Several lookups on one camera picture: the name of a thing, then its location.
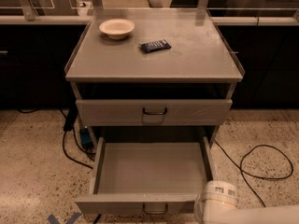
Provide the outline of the white padded gripper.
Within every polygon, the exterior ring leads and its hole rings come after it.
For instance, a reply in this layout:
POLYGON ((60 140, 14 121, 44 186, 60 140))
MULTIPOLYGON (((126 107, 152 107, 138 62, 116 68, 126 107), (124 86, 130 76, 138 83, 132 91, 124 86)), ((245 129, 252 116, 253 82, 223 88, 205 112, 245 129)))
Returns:
POLYGON ((194 201, 193 213, 199 224, 233 224, 230 215, 237 210, 235 185, 219 180, 209 181, 194 201))

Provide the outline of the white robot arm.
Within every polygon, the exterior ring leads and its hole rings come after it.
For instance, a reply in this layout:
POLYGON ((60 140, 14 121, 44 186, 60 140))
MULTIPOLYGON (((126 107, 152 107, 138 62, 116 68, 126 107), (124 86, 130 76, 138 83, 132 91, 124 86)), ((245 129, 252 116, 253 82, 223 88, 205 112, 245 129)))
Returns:
POLYGON ((209 181, 194 201, 199 224, 299 224, 299 206, 240 209, 235 185, 209 181))

